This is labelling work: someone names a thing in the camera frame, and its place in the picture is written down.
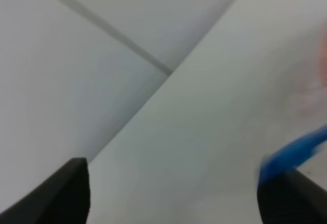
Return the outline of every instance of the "white surface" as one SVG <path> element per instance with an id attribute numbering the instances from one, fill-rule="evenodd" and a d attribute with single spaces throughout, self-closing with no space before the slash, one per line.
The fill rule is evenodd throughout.
<path id="1" fill-rule="evenodd" d="M 78 0 L 175 69 L 233 0 Z"/>
<path id="2" fill-rule="evenodd" d="M 265 91 L 302 60 L 325 2 L 237 0 L 92 161 L 88 223 L 262 223 L 255 173 L 276 109 Z"/>
<path id="3" fill-rule="evenodd" d="M 165 76 L 56 0 L 0 0 L 0 212 L 92 159 Z"/>

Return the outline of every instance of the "blue object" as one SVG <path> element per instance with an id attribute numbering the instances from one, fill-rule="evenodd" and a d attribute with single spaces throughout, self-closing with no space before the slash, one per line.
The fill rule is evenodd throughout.
<path id="1" fill-rule="evenodd" d="M 259 185 L 287 170 L 294 169 L 314 156 L 327 140 L 327 126 L 305 135 L 271 155 L 260 168 Z"/>

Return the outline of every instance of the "blue cable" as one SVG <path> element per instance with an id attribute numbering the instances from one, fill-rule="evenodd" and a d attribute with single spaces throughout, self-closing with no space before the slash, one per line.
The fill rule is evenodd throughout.
<path id="1" fill-rule="evenodd" d="M 318 146 L 327 140 L 327 126 L 300 137 L 263 162 L 259 185 L 287 170 L 294 169 L 314 156 Z"/>

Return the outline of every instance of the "black object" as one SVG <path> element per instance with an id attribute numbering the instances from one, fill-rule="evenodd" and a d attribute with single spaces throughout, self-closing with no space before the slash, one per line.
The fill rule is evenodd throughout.
<path id="1" fill-rule="evenodd" d="M 0 214 L 0 224 L 85 224 L 90 208 L 87 161 L 71 159 Z"/>
<path id="2" fill-rule="evenodd" d="M 327 223 L 327 192 L 297 170 L 258 186 L 263 224 Z"/>

